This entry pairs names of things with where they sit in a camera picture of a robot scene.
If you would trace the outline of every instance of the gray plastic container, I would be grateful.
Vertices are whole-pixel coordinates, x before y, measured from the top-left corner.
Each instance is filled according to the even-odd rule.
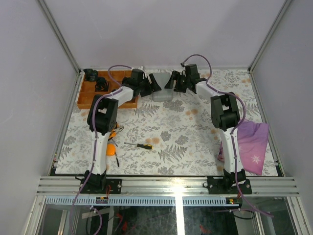
[[[171,74],[169,72],[156,72],[153,73],[158,85],[162,91],[152,93],[152,100],[155,102],[172,101],[173,89],[165,89],[165,85],[170,80]]]

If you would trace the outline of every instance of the mounting plate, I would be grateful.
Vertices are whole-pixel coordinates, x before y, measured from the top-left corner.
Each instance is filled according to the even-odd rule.
[[[243,194],[252,194],[250,180],[246,179],[244,184],[240,184],[239,188]],[[236,186],[226,189],[224,186],[224,181],[222,177],[207,177],[207,189],[209,194],[238,194],[238,189]]]
[[[92,184],[86,184],[83,190],[81,191],[81,194],[106,194],[107,188],[109,185],[111,186],[110,194],[121,194],[122,190],[122,180],[121,179],[107,179],[107,187],[105,189],[101,189],[99,187],[96,187]]]

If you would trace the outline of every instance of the white wall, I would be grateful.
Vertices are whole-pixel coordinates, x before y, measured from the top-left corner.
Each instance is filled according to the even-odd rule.
[[[313,1],[294,1],[255,69],[283,167],[313,227]]]
[[[17,235],[51,160],[75,72],[35,0],[0,7],[0,234]]]
[[[284,0],[46,2],[80,67],[165,68],[193,53],[214,67],[248,67]]]

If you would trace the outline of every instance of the robotic arm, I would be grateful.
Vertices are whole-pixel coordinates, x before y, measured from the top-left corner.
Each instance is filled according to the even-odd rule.
[[[125,77],[122,81],[122,87],[117,91],[109,94],[107,97],[102,98],[95,107],[97,100],[101,98],[101,95],[95,95],[89,115],[88,125],[93,132],[92,125],[92,113],[95,109],[94,122],[96,131],[98,134],[97,145],[94,148],[94,141],[92,144],[92,154],[95,154],[94,167],[92,172],[86,171],[84,174],[85,179],[91,174],[88,184],[92,184],[95,187],[105,188],[106,185],[106,148],[111,131],[116,126],[117,108],[123,103],[132,100],[139,94],[144,97],[150,95],[153,92],[160,91],[161,88],[154,79],[153,74],[149,75],[150,80],[146,77],[142,70],[133,69],[130,78]],[[223,148],[224,148],[224,186],[230,188],[235,183],[235,156],[234,149],[231,140],[231,131],[238,124],[240,119],[239,111],[236,99],[227,94],[219,94],[209,88],[204,78],[200,78],[197,65],[185,66],[185,75],[177,71],[173,71],[171,78],[166,89],[172,89],[176,85],[174,91],[185,93],[187,88],[193,91],[195,94],[201,95],[211,101],[211,115],[213,125],[219,129]],[[243,169],[239,148],[237,142],[237,130],[234,131],[235,147],[237,151],[237,176],[238,182],[244,183],[246,181],[246,174]]]

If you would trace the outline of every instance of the perforated metal strip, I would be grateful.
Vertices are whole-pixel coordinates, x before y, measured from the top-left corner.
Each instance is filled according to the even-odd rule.
[[[47,204],[72,205],[74,196],[47,196]],[[102,203],[95,196],[79,196],[75,205],[107,205],[107,206],[175,206],[174,197],[132,197],[132,196],[111,196],[108,203]],[[184,206],[225,206],[225,197],[183,197]]]

